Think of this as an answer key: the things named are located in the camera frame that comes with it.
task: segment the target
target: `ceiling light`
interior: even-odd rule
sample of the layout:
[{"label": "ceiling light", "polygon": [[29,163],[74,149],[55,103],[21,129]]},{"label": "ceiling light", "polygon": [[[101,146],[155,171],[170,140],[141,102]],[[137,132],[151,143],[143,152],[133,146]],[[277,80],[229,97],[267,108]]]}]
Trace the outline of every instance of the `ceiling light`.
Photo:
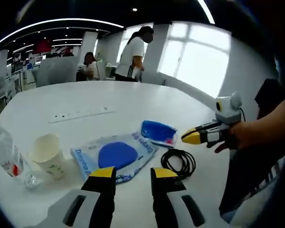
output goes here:
[{"label": "ceiling light", "polygon": [[54,39],[53,42],[54,42],[54,41],[63,41],[63,40],[82,40],[82,39],[80,39],[80,38]]},{"label": "ceiling light", "polygon": [[117,24],[113,24],[111,22],[107,22],[107,21],[102,21],[102,20],[94,20],[94,19],[85,19],[85,18],[61,18],[61,19],[53,19],[53,20],[45,20],[45,21],[41,21],[41,22],[38,22],[38,23],[35,23],[35,24],[31,24],[31,25],[28,25],[28,26],[25,26],[23,28],[20,28],[12,33],[10,33],[9,35],[7,35],[6,37],[4,37],[3,39],[0,40],[0,43],[2,41],[4,41],[5,39],[7,39],[8,37],[16,34],[17,32],[20,32],[22,30],[25,30],[25,29],[28,29],[30,27],[33,27],[33,26],[36,26],[36,25],[41,25],[41,24],[44,24],[44,23],[49,23],[49,22],[56,22],[56,21],[65,21],[65,20],[80,20],[80,21],[89,21],[89,22],[97,22],[97,23],[102,23],[102,24],[107,24],[107,25],[112,25],[112,26],[116,26],[116,27],[119,27],[119,28],[124,28],[123,26],[121,25],[117,25]]},{"label": "ceiling light", "polygon": [[52,47],[59,47],[59,46],[80,46],[81,44],[58,44],[58,45],[53,45]]},{"label": "ceiling light", "polygon": [[13,54],[14,54],[15,52],[17,52],[17,51],[21,51],[21,50],[23,50],[23,49],[26,49],[26,48],[28,48],[28,47],[30,47],[30,46],[33,46],[33,44],[27,45],[27,46],[22,47],[22,48],[19,48],[19,49],[17,49],[17,50],[14,50],[14,51],[13,51]]},{"label": "ceiling light", "polygon": [[200,4],[200,6],[203,8],[203,10],[204,10],[204,12],[205,12],[205,14],[206,14],[206,16],[207,16],[209,22],[210,22],[211,24],[215,24],[214,19],[213,19],[213,17],[212,17],[212,14],[210,13],[210,10],[208,9],[208,7],[207,7],[205,1],[204,1],[204,0],[198,0],[198,2],[199,2],[199,4]]}]

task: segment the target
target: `black pants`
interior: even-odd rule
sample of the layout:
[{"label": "black pants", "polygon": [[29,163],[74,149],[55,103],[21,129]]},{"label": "black pants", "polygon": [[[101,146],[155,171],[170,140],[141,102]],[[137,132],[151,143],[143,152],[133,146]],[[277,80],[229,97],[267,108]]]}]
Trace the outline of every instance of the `black pants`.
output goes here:
[{"label": "black pants", "polygon": [[135,78],[121,76],[119,74],[115,74],[115,81],[124,81],[124,82],[137,82]]},{"label": "black pants", "polygon": [[285,155],[285,143],[238,150],[229,163],[220,214],[237,209],[243,198],[268,177],[271,168]]}]

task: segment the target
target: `person's hand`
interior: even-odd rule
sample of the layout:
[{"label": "person's hand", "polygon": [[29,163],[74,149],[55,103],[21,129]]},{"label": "person's hand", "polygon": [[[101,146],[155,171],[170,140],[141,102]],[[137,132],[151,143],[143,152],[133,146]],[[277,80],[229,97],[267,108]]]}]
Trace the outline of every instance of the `person's hand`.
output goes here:
[{"label": "person's hand", "polygon": [[[237,139],[237,145],[239,149],[247,148],[254,144],[255,134],[251,122],[239,122],[230,127],[229,134],[235,136]],[[219,153],[224,149],[227,149],[227,143],[224,142],[215,149],[215,153]]]}]

